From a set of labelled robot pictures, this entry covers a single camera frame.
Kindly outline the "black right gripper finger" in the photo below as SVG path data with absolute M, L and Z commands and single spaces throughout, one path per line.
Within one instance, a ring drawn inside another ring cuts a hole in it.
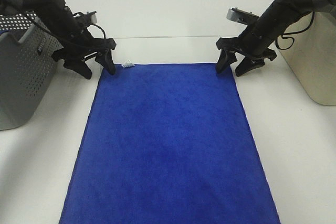
M 221 53 L 216 64 L 216 72 L 221 73 L 231 64 L 235 63 L 237 58 L 235 56 L 235 52 L 228 49 L 221 49 Z
M 237 77 L 240 77 L 251 70 L 263 67 L 264 65 L 265 65 L 265 61 L 263 59 L 254 60 L 254 59 L 245 57 L 241 61 L 241 63 L 236 67 L 235 74 Z

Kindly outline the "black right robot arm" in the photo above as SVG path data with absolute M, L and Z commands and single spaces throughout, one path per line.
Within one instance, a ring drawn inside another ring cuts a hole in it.
M 273 61 L 277 55 L 269 46 L 284 35 L 290 25 L 314 12 L 334 13 L 335 0 L 274 0 L 261 16 L 238 8 L 229 9 L 227 19 L 244 24 L 246 28 L 237 37 L 217 41 L 221 53 L 216 72 L 221 73 L 236 62 L 236 53 L 244 56 L 235 69 L 238 77 L 263 67 L 265 59 Z

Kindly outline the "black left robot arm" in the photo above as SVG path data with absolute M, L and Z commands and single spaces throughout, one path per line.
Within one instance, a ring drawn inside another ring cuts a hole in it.
M 88 27 L 97 27 L 95 12 L 73 13 L 65 0 L 1 0 L 1 15 L 21 14 L 30 22 L 27 12 L 34 12 L 43 23 L 39 29 L 56 38 L 62 48 L 52 54 L 55 62 L 63 60 L 64 67 L 86 79 L 92 71 L 86 62 L 94 59 L 108 73 L 115 74 L 112 51 L 116 42 L 112 38 L 94 38 Z

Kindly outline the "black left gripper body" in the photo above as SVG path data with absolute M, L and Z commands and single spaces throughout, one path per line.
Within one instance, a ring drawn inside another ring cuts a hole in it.
M 53 60 L 64 60 L 66 62 L 85 62 L 93 55 L 93 58 L 105 58 L 116 48 L 113 38 L 94 38 L 88 30 L 81 33 L 72 33 L 70 38 L 55 36 L 61 43 L 62 48 L 55 51 L 52 55 Z

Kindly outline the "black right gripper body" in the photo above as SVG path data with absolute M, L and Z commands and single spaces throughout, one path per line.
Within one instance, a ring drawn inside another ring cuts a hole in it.
M 238 52 L 252 60 L 269 59 L 273 61 L 277 54 L 268 48 L 273 41 L 258 30 L 253 31 L 246 28 L 238 37 L 219 38 L 216 46 L 219 50 Z

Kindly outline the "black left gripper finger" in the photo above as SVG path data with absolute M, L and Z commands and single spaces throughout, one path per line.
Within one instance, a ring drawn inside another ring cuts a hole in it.
M 95 58 L 95 62 L 102 65 L 108 73 L 114 75 L 116 72 L 116 67 L 114 65 L 112 59 L 112 51 L 111 49 L 107 49 L 105 51 L 98 52 L 98 55 Z
M 64 67 L 72 70 L 86 79 L 91 79 L 92 71 L 86 64 L 85 58 L 82 59 L 66 59 L 64 60 Z

